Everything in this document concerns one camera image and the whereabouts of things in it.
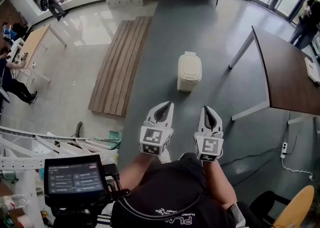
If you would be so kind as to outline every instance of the white box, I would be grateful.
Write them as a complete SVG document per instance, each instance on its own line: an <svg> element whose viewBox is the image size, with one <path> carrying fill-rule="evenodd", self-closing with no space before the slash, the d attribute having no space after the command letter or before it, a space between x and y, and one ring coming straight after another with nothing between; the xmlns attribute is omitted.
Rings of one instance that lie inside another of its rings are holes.
<svg viewBox="0 0 320 228"><path fill-rule="evenodd" d="M201 60L196 53L185 52L184 55L181 55L178 61L178 90L191 92L201 81L201 77Z"/></svg>

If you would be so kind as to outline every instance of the wall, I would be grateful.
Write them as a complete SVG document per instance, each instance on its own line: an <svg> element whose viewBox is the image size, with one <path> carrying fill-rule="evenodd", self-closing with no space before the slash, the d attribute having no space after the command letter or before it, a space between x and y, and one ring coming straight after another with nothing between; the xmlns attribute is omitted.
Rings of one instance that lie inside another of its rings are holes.
<svg viewBox="0 0 320 228"><path fill-rule="evenodd" d="M8 0L4 0L0 8L0 26L2 26L4 22L9 22L9 24L11 25L13 25L14 23L20 23L21 25L23 25L23 21L19 12ZM0 49L4 46L9 47L10 45L3 39L1 33Z"/></svg>
<svg viewBox="0 0 320 228"><path fill-rule="evenodd" d="M64 10L92 3L100 0L67 0L61 6ZM51 17L52 14L49 11L42 12L39 7L35 4L33 0L10 0L10 2L15 6L15 8L21 12L23 17L28 21L29 27L36 24L43 19Z"/></svg>

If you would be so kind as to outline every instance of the table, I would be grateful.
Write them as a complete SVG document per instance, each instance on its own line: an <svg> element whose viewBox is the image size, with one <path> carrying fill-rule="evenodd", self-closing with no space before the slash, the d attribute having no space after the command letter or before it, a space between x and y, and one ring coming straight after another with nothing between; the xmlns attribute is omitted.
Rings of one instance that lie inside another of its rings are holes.
<svg viewBox="0 0 320 228"><path fill-rule="evenodd" d="M237 64L252 41L255 41L265 73L267 100L232 116L232 120L269 107L307 113L310 117L320 115L320 89L308 77L305 64L308 56L287 41L252 26L229 67L232 69ZM288 124L303 121L307 116L289 120Z"/></svg>
<svg viewBox="0 0 320 228"><path fill-rule="evenodd" d="M274 221L273 226L300 227L310 209L314 199L314 194L315 189L313 186L308 185L303 188L285 207L282 213Z"/></svg>
<svg viewBox="0 0 320 228"><path fill-rule="evenodd" d="M37 56L34 58L34 53L36 52L36 49L39 46L43 46L41 44L42 40L45 38L46 34L51 31L55 37L64 45L67 46L66 42L59 36L59 34L51 27L49 26L43 26L42 28L39 28L35 31L32 31L30 35L28 36L27 40L25 41L23 47L20 50L19 55L22 56L24 53L28 53L28 56L26 58L26 68L25 70L29 70L31 73L34 73L43 79L47 80L48 82L51 81L51 79L45 77L44 75L40 74L39 72L35 71L32 67L32 63L36 60Z"/></svg>

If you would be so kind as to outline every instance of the desk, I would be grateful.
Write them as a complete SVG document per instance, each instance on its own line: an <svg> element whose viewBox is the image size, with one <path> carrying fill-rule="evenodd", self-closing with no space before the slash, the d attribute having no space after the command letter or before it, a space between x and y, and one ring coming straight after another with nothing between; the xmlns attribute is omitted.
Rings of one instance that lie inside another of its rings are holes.
<svg viewBox="0 0 320 228"><path fill-rule="evenodd" d="M51 81L51 79L45 77L44 75L40 74L39 72L35 71L31 65L36 60L37 56L34 57L34 53L36 52L36 49L41 45L41 42L43 38L46 36L48 31L51 31L56 38L64 45L67 46L65 41L58 35L58 33L49 26L43 26L42 28L39 28L35 31L32 31L30 35L28 36L27 40L25 41L23 47L20 50L19 55L22 56L24 53L28 53L28 57L26 58L26 68L32 73L35 73L36 75L42 77L43 79L47 80L48 82Z"/></svg>
<svg viewBox="0 0 320 228"><path fill-rule="evenodd" d="M282 211L279 217L273 223L274 227L300 227L306 217L312 201L314 199L315 189L308 185L303 188L291 202Z"/></svg>
<svg viewBox="0 0 320 228"><path fill-rule="evenodd" d="M320 88L308 77L307 55L287 41L252 27L247 40L229 64L232 69L255 41L266 79L267 100L234 116L238 120L268 107L320 115ZM290 120L288 124L302 121Z"/></svg>

